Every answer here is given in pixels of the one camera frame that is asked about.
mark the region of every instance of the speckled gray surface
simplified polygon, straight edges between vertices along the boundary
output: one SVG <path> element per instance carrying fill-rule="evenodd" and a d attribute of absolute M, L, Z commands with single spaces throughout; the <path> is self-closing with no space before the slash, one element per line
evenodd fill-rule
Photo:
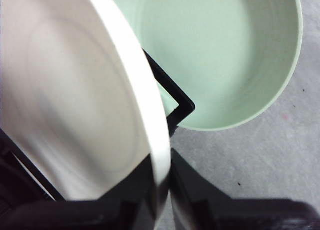
<path fill-rule="evenodd" d="M 256 119 L 234 129 L 180 128 L 172 146 L 232 197 L 291 198 L 320 212 L 320 0 L 301 1 L 300 59 L 279 99 Z M 175 229 L 169 201 L 158 229 Z"/>

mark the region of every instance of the gray floor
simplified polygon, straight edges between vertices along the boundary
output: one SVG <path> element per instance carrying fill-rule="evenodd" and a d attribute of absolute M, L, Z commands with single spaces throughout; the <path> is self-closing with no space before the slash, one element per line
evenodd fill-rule
<path fill-rule="evenodd" d="M 320 212 L 320 0 L 301 1 L 301 55 L 279 99 L 256 119 L 231 130 L 180 128 L 172 146 L 232 197 L 291 198 Z M 158 229 L 175 229 L 171 202 Z"/>

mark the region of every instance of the mint green bowl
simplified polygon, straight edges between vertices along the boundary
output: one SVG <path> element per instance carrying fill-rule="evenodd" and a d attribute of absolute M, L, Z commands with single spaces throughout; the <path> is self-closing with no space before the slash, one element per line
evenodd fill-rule
<path fill-rule="evenodd" d="M 195 102 L 180 126 L 222 130 L 267 109 L 301 49 L 300 0 L 115 0 L 142 47 Z M 169 114 L 176 102 L 161 89 Z"/>

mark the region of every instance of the bowl rim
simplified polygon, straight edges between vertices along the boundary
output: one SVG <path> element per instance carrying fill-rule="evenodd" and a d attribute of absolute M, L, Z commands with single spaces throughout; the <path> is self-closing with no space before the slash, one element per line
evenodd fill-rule
<path fill-rule="evenodd" d="M 241 120 L 237 123 L 234 124 L 230 124 L 227 126 L 223 126 L 223 127 L 192 127 L 192 126 L 188 126 L 185 125 L 183 122 L 180 123 L 178 126 L 179 127 L 183 127 L 189 130 L 196 130 L 196 131 L 220 131 L 220 130 L 227 130 L 227 129 L 231 129 L 240 125 L 243 125 L 251 120 L 253 120 L 254 118 L 258 117 L 261 113 L 263 113 L 266 109 L 268 109 L 276 100 L 277 98 L 282 94 L 282 92 L 285 90 L 285 88 L 287 87 L 292 75 L 295 72 L 296 66 L 298 64 L 298 60 L 299 60 L 299 56 L 300 56 L 300 52 L 301 52 L 301 47 L 302 47 L 302 40 L 303 40 L 303 12 L 302 12 L 302 5 L 301 5 L 301 0 L 295 0 L 295 6 L 296 6 L 296 13 L 297 13 L 297 17 L 298 17 L 298 34 L 297 34 L 297 45 L 296 45 L 296 50 L 295 50 L 295 54 L 294 54 L 294 59 L 292 61 L 291 64 L 291 68 L 290 71 L 285 79 L 285 81 L 283 82 L 282 86 L 280 87 L 280 89 L 278 90 L 278 92 L 272 97 L 272 99 L 270 101 L 268 101 L 259 111 L 257 111 L 255 114 L 253 114 L 252 116 Z"/>

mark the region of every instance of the black object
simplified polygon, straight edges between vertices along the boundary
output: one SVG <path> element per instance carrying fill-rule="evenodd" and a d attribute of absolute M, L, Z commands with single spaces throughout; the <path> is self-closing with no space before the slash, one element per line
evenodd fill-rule
<path fill-rule="evenodd" d="M 97 201 L 52 201 L 17 162 L 13 151 L 19 153 L 19 148 L 3 131 L 0 136 L 1 230 L 154 228 L 150 156 Z M 170 190 L 177 230 L 320 228 L 319 215 L 306 203 L 231 199 L 203 179 L 174 149 Z"/>
<path fill-rule="evenodd" d="M 179 103 L 178 107 L 166 118 L 170 137 L 175 133 L 178 124 L 195 110 L 195 103 L 189 96 L 174 82 L 174 80 L 158 65 L 158 63 L 144 51 L 151 66 L 156 80 L 169 92 L 169 94 Z"/>
<path fill-rule="evenodd" d="M 38 168 L 27 158 L 27 156 L 20 150 L 20 148 L 8 137 L 8 135 L 0 128 L 0 145 L 2 152 L 2 159 L 7 163 L 14 165 L 15 168 L 20 169 L 20 172 L 25 172 L 21 164 L 17 161 L 19 159 L 24 166 L 33 174 L 33 176 L 42 184 L 42 186 L 53 196 L 57 201 L 64 200 L 57 189 L 48 181 L 48 179 L 38 170 Z"/>
<path fill-rule="evenodd" d="M 177 230 L 311 230 L 320 217 L 288 199 L 234 200 L 201 177 L 174 149 L 170 191 Z"/>
<path fill-rule="evenodd" d="M 150 156 L 97 201 L 36 201 L 7 210 L 1 230 L 153 229 L 154 179 Z"/>

